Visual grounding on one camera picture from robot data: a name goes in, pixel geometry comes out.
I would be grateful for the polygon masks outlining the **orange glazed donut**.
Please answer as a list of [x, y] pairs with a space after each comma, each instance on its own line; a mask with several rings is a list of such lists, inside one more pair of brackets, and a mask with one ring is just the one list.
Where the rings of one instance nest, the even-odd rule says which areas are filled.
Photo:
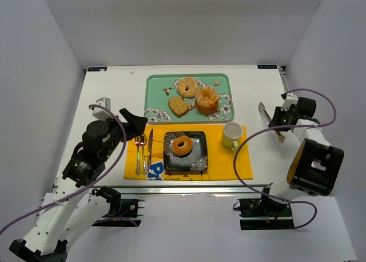
[[193, 141], [188, 136], [181, 136], [172, 142], [172, 152], [176, 156], [186, 156], [193, 148]]

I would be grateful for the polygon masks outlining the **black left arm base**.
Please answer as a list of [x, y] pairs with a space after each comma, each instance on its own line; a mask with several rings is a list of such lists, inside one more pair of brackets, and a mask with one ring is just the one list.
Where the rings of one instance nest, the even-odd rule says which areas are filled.
[[121, 199], [119, 205], [110, 208], [110, 211], [92, 226], [136, 228], [142, 221], [144, 210], [145, 200], [143, 199]]

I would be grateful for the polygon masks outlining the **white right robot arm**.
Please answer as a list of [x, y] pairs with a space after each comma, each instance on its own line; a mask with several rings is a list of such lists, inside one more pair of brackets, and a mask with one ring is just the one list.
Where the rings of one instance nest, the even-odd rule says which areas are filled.
[[263, 191], [280, 203], [301, 196], [328, 196], [333, 191], [344, 151], [332, 146], [323, 136], [319, 121], [313, 116], [316, 101], [310, 98], [287, 95], [282, 106], [275, 107], [273, 117], [267, 113], [263, 103], [258, 111], [268, 121], [269, 127], [297, 125], [297, 128], [276, 129], [283, 142], [282, 132], [292, 131], [300, 147], [289, 167], [286, 179], [268, 185]]

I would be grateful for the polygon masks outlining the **metal tongs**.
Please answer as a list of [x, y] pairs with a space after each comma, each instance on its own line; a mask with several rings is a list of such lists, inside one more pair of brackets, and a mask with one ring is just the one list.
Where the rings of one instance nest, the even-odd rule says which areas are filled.
[[[268, 112], [266, 111], [266, 108], [265, 108], [265, 106], [264, 106], [264, 104], [262, 103], [262, 102], [259, 102], [259, 104], [258, 104], [258, 111], [259, 111], [259, 113], [261, 114], [261, 116], [262, 117], [264, 117], [265, 118], [265, 120], [268, 122], [268, 123], [270, 123], [271, 122], [271, 117], [269, 116], [269, 114], [268, 114]], [[285, 136], [283, 135], [283, 134], [281, 134], [281, 132], [279, 132], [279, 131], [277, 131], [277, 130], [275, 130], [274, 131], [275, 132], [275, 134], [276, 134], [276, 136], [277, 136], [277, 138], [279, 139], [279, 141], [281, 142], [281, 143], [283, 143], [284, 142], [284, 140], [285, 140]]]

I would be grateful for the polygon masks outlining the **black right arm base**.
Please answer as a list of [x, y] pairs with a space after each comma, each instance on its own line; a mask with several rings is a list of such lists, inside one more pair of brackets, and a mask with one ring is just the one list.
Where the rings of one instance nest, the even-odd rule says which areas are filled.
[[242, 231], [285, 230], [295, 227], [291, 206], [267, 197], [238, 199], [233, 210], [239, 212]]

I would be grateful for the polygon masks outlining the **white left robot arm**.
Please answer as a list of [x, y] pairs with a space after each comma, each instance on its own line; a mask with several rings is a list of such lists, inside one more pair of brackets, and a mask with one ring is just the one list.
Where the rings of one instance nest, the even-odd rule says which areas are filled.
[[20, 259], [65, 261], [71, 246], [95, 223], [126, 219], [120, 213], [120, 192], [108, 186], [96, 190], [88, 204], [74, 213], [99, 176], [107, 174], [105, 163], [116, 147], [141, 136], [148, 121], [121, 109], [125, 119], [121, 122], [109, 109], [100, 109], [102, 114], [95, 116], [75, 146], [52, 203], [39, 208], [41, 215], [31, 231], [11, 243], [10, 252]]

